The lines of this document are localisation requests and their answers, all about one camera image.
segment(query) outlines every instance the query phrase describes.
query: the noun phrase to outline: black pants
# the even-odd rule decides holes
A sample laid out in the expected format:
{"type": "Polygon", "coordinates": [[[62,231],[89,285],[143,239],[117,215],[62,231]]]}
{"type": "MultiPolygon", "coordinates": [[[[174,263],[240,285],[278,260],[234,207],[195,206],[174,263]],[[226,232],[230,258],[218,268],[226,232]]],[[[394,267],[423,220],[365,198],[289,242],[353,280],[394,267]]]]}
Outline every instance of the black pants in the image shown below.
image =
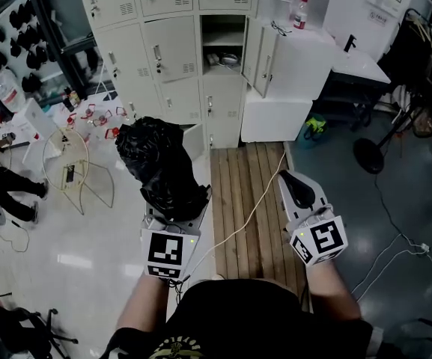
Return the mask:
{"type": "Polygon", "coordinates": [[[21,177],[12,171],[0,173],[0,205],[12,216],[21,221],[32,221],[34,210],[12,198],[9,191],[24,191],[44,197],[45,190],[42,183],[34,183],[30,179],[21,177]]]}

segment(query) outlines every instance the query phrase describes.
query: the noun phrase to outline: black t-shirt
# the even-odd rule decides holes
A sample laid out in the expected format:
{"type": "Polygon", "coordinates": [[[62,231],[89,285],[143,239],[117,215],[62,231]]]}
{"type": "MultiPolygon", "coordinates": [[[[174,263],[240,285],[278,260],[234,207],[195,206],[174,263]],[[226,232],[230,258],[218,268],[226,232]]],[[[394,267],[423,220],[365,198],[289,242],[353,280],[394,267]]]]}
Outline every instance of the black t-shirt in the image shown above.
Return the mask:
{"type": "Polygon", "coordinates": [[[164,328],[122,328],[101,359],[365,358],[372,327],[301,311],[297,297],[262,280],[208,280],[191,287],[164,328]]]}

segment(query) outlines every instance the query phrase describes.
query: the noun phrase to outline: person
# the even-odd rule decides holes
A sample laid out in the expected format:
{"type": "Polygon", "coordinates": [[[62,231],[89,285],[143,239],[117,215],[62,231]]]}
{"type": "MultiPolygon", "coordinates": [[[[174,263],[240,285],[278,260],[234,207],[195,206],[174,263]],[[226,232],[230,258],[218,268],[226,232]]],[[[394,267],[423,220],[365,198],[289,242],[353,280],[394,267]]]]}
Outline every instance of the person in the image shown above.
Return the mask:
{"type": "Polygon", "coordinates": [[[186,291],[166,322],[168,284],[143,274],[101,359],[374,355],[381,334],[362,321],[332,261],[308,267],[307,279],[314,313],[272,281],[206,280],[186,291]]]}
{"type": "MultiPolygon", "coordinates": [[[[8,138],[0,140],[0,148],[7,145],[11,145],[11,141],[8,138]]],[[[12,198],[8,192],[24,191],[26,193],[35,194],[45,200],[48,189],[49,185],[47,180],[44,180],[44,183],[35,183],[28,178],[21,177],[19,174],[0,166],[0,205],[4,210],[21,221],[37,223],[37,201],[33,203],[33,206],[26,206],[12,198]]]]}

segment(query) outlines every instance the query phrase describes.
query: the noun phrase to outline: wooden floor mat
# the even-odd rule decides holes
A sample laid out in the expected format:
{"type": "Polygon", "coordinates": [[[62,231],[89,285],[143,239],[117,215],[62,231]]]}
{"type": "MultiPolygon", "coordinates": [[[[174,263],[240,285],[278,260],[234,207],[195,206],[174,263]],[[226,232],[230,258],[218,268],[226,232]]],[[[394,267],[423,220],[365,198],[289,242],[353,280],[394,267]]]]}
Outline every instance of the wooden floor mat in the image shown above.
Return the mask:
{"type": "MultiPolygon", "coordinates": [[[[216,244],[244,225],[276,172],[283,152],[284,147],[278,142],[211,150],[216,244]]],[[[284,157],[281,169],[287,168],[284,157]]],[[[227,279],[274,279],[291,288],[301,299],[305,266],[283,231],[287,222],[276,177],[245,230],[216,249],[217,273],[227,279]]]]}

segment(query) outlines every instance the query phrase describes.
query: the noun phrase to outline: faucet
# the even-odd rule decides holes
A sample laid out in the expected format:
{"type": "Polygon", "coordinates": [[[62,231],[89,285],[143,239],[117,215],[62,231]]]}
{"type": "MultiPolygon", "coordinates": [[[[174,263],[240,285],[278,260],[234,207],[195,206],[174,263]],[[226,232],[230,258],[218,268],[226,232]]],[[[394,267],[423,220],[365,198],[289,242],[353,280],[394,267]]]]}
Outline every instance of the faucet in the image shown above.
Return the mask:
{"type": "Polygon", "coordinates": [[[349,40],[347,40],[347,44],[345,44],[344,52],[349,53],[350,47],[356,47],[356,44],[353,43],[354,40],[357,40],[353,34],[349,36],[349,40]]]}

